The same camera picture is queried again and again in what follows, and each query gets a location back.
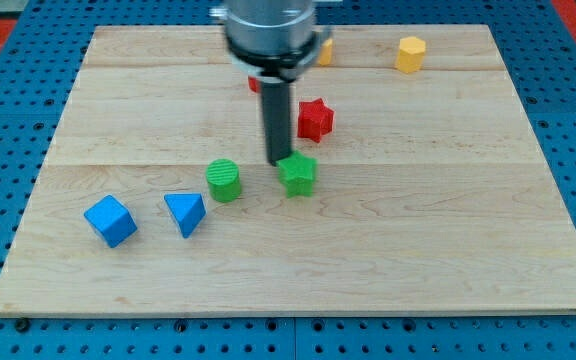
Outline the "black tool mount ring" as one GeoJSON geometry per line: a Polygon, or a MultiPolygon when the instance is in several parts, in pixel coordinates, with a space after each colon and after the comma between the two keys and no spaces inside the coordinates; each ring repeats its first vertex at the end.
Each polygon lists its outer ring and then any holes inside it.
{"type": "Polygon", "coordinates": [[[247,75],[267,83],[292,83],[314,66],[331,30],[313,31],[304,45],[279,55],[253,53],[225,37],[231,62],[247,75]]]}

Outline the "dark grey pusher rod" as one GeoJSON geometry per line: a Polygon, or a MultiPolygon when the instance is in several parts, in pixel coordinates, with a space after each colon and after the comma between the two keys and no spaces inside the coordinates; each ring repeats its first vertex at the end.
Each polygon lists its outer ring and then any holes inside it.
{"type": "Polygon", "coordinates": [[[288,83],[261,83],[266,158],[276,166],[292,154],[291,89],[288,83]]]}

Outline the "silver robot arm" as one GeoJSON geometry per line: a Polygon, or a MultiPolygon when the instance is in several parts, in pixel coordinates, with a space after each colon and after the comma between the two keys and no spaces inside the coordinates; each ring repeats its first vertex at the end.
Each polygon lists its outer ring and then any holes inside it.
{"type": "Polygon", "coordinates": [[[312,0],[223,0],[209,10],[223,26],[232,63],[259,82],[267,162],[293,152],[291,85],[311,68],[332,29],[316,26],[312,0]]]}

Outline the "yellow block behind arm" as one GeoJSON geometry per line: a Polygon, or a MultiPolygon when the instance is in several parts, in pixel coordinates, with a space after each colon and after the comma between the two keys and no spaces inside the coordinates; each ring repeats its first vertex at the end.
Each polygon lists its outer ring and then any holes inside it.
{"type": "Polygon", "coordinates": [[[333,48],[334,40],[332,38],[329,38],[322,43],[317,59],[318,66],[328,66],[332,63],[333,48]]]}

